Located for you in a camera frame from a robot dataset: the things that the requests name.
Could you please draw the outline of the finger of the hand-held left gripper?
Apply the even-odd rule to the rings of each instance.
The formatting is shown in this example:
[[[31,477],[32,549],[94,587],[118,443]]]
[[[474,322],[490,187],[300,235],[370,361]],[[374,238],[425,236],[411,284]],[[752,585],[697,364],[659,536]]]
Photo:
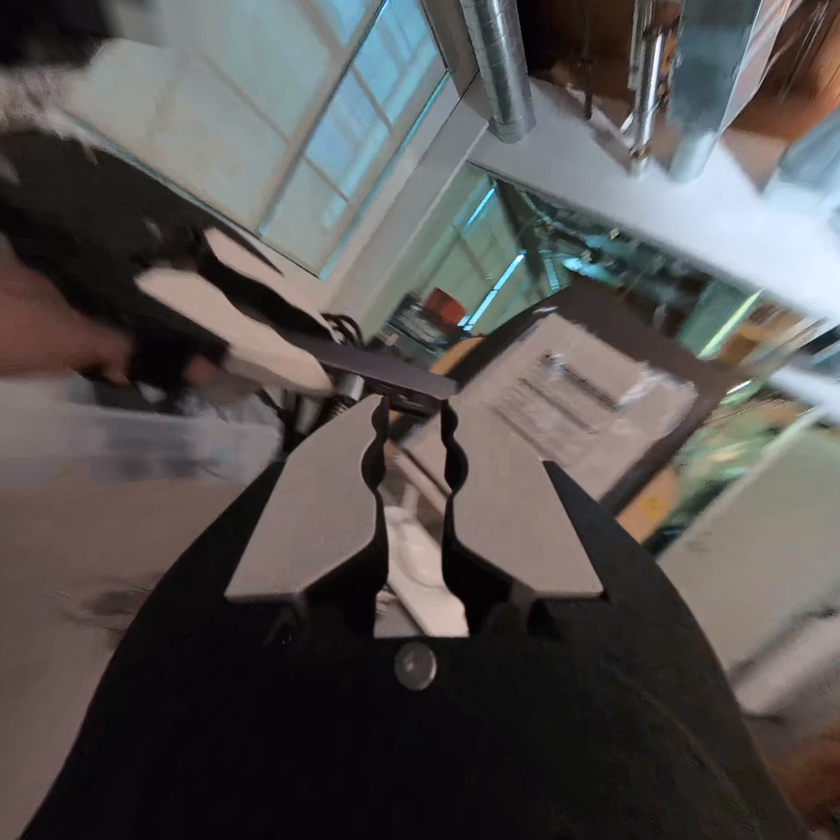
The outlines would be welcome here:
[[[226,342],[227,373],[304,396],[333,392],[331,379],[313,355],[236,309],[221,290],[196,273],[155,268],[135,283],[144,294]]]
[[[335,340],[323,315],[266,257],[218,228],[196,242],[197,272],[241,312],[281,333]]]

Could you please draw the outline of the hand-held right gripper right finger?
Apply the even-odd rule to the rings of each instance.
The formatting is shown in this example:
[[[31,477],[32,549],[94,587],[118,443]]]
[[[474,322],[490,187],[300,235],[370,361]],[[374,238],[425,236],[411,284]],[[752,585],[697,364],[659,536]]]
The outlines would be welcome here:
[[[441,411],[444,582],[467,617],[529,617],[539,602],[604,594],[544,459],[491,410]]]

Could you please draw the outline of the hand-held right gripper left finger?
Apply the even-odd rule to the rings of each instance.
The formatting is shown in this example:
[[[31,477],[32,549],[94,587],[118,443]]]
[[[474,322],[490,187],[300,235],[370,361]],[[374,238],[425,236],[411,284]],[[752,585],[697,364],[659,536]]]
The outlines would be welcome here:
[[[230,602],[304,595],[374,544],[388,414],[369,395],[288,456],[227,585]]]

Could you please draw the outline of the grey usb hub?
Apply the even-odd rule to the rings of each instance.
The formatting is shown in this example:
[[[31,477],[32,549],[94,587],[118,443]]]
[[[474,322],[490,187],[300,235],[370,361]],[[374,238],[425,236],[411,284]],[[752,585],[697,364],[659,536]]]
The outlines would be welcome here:
[[[456,396],[455,381],[422,370],[388,355],[363,350],[354,344],[336,343],[299,332],[280,331],[292,345],[310,353],[334,384],[348,376],[362,380],[362,393],[387,399],[393,411],[412,417],[431,417]]]

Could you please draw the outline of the person's left hand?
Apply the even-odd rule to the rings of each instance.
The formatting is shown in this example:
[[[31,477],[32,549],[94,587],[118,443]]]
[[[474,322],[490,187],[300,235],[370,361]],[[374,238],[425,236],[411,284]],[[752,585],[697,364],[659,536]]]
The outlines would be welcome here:
[[[2,251],[2,378],[94,371],[126,385],[132,351],[130,338],[75,310],[47,278]]]

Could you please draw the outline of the instruction sheet in sleeve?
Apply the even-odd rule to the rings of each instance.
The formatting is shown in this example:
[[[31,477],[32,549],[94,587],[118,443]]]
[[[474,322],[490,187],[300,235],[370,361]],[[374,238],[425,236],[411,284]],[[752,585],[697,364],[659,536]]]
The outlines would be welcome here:
[[[600,500],[677,429],[698,391],[555,313],[529,330],[492,409]]]

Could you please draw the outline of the frosted glass window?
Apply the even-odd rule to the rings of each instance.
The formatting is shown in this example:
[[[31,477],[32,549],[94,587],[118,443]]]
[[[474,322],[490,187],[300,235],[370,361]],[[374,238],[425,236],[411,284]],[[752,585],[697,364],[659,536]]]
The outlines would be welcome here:
[[[329,272],[448,77],[422,2],[328,2],[364,16],[328,100],[274,187],[257,232],[317,277]]]

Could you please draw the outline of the wood-backed screen white stand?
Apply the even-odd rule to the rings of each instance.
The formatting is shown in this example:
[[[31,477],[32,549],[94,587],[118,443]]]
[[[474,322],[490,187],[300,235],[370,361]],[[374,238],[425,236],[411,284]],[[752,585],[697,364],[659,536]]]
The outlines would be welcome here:
[[[698,397],[677,429],[651,447],[603,499],[591,497],[562,467],[542,457],[604,585],[604,594],[592,601],[538,604],[610,608],[618,603],[620,609],[631,615],[638,613],[643,619],[664,625],[664,629],[654,631],[656,636],[687,635],[705,643],[707,640],[685,601],[656,561],[623,529],[616,515],[639,496],[710,416],[734,383],[733,374],[717,364],[699,360],[679,347],[675,340],[644,326],[633,314],[600,292],[585,288],[561,292],[514,317],[489,337],[480,339],[452,370],[460,391],[446,402],[460,401],[496,413],[490,403],[512,378],[514,365],[523,361],[516,349],[518,342],[551,313],[581,326],[635,361],[647,362],[679,380],[693,383]],[[449,496],[445,480],[445,447],[441,440],[441,411],[446,402],[423,423],[408,426],[407,421],[401,421],[395,427],[395,431],[401,432],[395,445],[395,464],[421,497],[441,514],[442,537]],[[390,583],[414,622],[431,637],[467,637],[471,629],[478,628],[478,621],[486,617],[467,617],[461,601],[447,588],[442,548],[427,534],[418,539],[423,531],[406,510],[402,510],[402,516],[398,518],[396,508],[390,507],[386,509],[386,516],[389,535],[398,540],[397,548],[392,550],[395,566]]]

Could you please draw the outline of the spiral ventilation duct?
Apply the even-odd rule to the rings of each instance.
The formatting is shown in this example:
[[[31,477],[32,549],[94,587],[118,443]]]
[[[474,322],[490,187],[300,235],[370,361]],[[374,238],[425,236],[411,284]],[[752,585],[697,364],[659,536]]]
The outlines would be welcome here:
[[[491,110],[491,131],[505,144],[523,140],[535,113],[515,1],[459,2]]]

